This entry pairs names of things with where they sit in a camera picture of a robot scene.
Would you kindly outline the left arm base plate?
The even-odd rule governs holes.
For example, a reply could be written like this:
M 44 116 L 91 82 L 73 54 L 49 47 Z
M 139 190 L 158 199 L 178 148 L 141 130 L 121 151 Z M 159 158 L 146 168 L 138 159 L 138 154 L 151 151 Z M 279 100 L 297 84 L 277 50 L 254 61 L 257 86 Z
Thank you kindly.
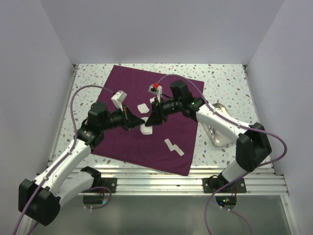
M 112 193 L 116 192 L 117 187 L 117 178 L 97 178 L 94 180 L 90 189 L 85 190 L 84 192 L 97 192 L 97 193 L 106 193 L 109 190 Z

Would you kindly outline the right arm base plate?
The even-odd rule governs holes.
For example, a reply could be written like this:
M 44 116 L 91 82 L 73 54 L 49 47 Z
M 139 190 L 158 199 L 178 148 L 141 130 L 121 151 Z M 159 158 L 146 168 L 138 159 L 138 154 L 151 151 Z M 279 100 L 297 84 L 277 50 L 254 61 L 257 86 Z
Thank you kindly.
M 202 178 L 202 187 L 204 193 L 214 193 L 219 188 L 220 193 L 246 193 L 246 184 L 243 178 L 229 184 L 222 175 L 213 175 L 209 178 Z

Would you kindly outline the stainless steel tray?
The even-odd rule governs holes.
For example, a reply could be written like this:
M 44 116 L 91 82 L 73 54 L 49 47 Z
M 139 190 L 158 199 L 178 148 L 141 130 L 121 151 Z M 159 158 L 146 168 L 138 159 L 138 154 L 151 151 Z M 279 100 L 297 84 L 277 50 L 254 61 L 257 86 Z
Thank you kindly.
M 223 103 L 217 102 L 212 104 L 212 106 L 218 109 L 223 114 L 231 116 L 230 112 Z M 222 134 L 220 131 L 212 128 L 211 126 L 208 126 L 206 124 L 201 124 L 201 126 L 215 147 L 224 147 L 232 143 L 231 139 Z

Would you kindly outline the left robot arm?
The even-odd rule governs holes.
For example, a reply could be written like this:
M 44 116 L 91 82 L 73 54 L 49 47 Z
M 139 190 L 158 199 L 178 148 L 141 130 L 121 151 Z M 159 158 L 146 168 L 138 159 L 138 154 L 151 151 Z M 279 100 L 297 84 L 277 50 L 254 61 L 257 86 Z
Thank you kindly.
M 103 102 L 92 104 L 88 117 L 76 131 L 66 151 L 35 179 L 25 179 L 20 183 L 19 211 L 47 226 L 57 217 L 61 206 L 71 198 L 85 190 L 99 191 L 102 186 L 100 172 L 89 166 L 84 167 L 68 184 L 65 184 L 65 180 L 103 141 L 105 131 L 119 127 L 129 131 L 142 124 L 144 120 L 125 105 L 111 113 Z

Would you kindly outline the white zigzag tape strip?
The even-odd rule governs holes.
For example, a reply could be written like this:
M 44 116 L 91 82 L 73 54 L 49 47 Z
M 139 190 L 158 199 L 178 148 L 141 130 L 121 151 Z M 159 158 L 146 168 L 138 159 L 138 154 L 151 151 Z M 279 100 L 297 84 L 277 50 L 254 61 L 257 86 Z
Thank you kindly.
M 165 139 L 164 142 L 170 151 L 176 151 L 180 156 L 184 155 L 184 152 L 176 144 L 172 144 L 169 139 Z

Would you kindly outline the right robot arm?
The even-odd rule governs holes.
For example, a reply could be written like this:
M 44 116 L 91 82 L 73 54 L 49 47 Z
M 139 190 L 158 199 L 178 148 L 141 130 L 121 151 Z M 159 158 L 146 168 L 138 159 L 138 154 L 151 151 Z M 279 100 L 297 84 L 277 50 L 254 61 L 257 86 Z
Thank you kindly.
M 149 92 L 155 94 L 156 98 L 145 123 L 147 127 L 161 125 L 167 121 L 169 115 L 181 112 L 185 117 L 219 131 L 236 144 L 235 160 L 217 177 L 209 180 L 211 186 L 218 187 L 223 192 L 231 191 L 235 187 L 235 179 L 253 172 L 272 152 L 264 127 L 260 123 L 249 126 L 223 114 L 204 98 L 194 97 L 182 80 L 171 83 L 170 90 L 172 98 L 164 100 L 159 84 L 154 83 L 149 87 Z

